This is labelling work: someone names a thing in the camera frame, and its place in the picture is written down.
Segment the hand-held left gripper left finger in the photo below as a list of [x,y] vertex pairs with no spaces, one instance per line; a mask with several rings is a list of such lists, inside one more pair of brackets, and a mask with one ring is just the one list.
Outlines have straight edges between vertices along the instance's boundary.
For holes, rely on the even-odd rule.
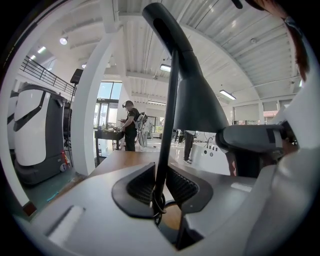
[[175,256],[175,248],[153,220],[128,216],[112,197],[117,181],[136,177],[148,167],[139,164],[87,178],[33,221],[15,221],[47,256]]

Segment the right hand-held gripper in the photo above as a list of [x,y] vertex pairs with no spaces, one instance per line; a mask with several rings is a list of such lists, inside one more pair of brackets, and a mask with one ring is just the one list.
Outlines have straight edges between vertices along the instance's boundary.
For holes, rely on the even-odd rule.
[[277,125],[230,125],[216,134],[216,144],[227,150],[231,176],[257,178],[260,159],[256,152],[300,150],[304,145],[304,95],[298,93],[275,117]]

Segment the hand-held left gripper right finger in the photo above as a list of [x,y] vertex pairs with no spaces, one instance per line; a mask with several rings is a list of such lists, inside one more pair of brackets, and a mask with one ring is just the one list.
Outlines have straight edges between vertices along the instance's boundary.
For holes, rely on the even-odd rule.
[[169,165],[166,186],[181,209],[180,256],[249,256],[254,226],[270,195],[272,166],[258,178]]

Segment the black desk lamp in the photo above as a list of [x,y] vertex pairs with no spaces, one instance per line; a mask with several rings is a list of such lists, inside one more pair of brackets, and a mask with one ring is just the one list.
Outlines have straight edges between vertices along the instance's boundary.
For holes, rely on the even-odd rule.
[[183,214],[197,213],[214,191],[207,181],[169,166],[173,129],[217,133],[229,123],[187,36],[167,8],[154,2],[143,9],[142,16],[171,56],[165,124],[152,191],[154,218],[160,219],[166,213],[164,186],[170,189]]

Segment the white sink counter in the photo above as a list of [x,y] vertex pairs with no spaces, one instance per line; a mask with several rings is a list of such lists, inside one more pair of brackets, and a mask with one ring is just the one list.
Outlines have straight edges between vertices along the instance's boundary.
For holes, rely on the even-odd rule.
[[185,144],[171,144],[170,156],[179,164],[190,166],[194,169],[221,175],[230,175],[229,163],[223,151],[215,144],[208,147],[204,142],[194,142],[189,158],[192,163],[186,163],[184,158]]

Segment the red and white canister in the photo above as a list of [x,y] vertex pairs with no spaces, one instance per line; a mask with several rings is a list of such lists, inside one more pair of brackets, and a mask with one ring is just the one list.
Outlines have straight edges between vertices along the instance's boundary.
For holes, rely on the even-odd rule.
[[61,160],[60,171],[61,172],[67,171],[70,168],[70,161],[65,151],[62,151],[60,160]]

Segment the black table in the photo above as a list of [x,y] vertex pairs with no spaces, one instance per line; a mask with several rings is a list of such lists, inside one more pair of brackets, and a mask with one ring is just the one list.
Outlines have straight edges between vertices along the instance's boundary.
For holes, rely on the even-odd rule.
[[99,139],[101,140],[109,140],[115,141],[116,150],[120,150],[120,141],[124,137],[124,133],[122,131],[110,131],[110,130],[95,130],[94,131],[94,140],[95,140],[95,149],[96,149],[96,164],[99,165],[100,155],[99,155]]

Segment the white grey delivery robot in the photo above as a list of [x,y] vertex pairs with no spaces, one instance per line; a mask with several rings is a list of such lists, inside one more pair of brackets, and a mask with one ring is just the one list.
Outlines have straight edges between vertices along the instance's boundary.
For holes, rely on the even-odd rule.
[[55,91],[25,83],[13,113],[14,168],[21,183],[34,186],[60,173],[65,151],[64,106]]

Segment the black equipment stand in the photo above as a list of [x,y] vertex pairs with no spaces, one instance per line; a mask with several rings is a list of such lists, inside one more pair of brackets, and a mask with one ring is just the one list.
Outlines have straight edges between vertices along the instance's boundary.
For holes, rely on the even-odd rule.
[[72,101],[74,99],[77,86],[80,82],[80,78],[83,73],[83,69],[77,68],[74,74],[71,77],[70,83],[71,86],[71,95],[70,100],[65,103],[64,110],[63,110],[63,139],[64,139],[64,151],[65,154],[70,162],[70,167],[73,167],[73,160],[71,156],[72,146],[71,146],[71,119],[72,119]]

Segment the black metal railing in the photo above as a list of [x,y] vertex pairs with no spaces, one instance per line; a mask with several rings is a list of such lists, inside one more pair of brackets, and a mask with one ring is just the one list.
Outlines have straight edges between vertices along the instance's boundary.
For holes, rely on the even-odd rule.
[[18,75],[20,75],[28,83],[36,84],[51,89],[68,101],[75,95],[74,86],[54,73],[50,68],[43,67],[28,56],[24,58],[19,67]]

